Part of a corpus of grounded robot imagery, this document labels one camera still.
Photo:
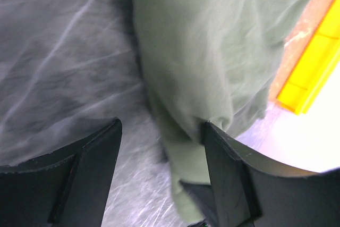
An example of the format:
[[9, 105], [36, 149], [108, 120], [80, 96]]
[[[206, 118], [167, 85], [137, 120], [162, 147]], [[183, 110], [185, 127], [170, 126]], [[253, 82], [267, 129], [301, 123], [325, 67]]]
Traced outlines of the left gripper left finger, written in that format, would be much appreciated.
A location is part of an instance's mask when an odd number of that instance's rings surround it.
[[122, 123], [16, 166], [1, 167], [1, 226], [101, 226]]

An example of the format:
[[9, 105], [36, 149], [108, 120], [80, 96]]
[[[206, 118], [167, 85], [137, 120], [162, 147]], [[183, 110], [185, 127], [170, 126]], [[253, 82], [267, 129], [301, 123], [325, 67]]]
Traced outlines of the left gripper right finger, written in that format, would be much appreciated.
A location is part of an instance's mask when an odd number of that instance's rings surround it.
[[316, 173], [269, 158], [203, 125], [219, 226], [339, 226], [339, 170]]

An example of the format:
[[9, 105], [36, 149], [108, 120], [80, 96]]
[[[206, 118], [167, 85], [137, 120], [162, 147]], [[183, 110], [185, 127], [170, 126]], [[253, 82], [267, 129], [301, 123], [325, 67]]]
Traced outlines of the green motorcycle tank top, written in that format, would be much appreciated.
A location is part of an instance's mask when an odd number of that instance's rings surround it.
[[133, 0], [143, 78], [188, 224], [205, 218], [182, 182], [210, 185], [201, 125], [235, 138], [265, 116], [286, 37], [310, 0]]

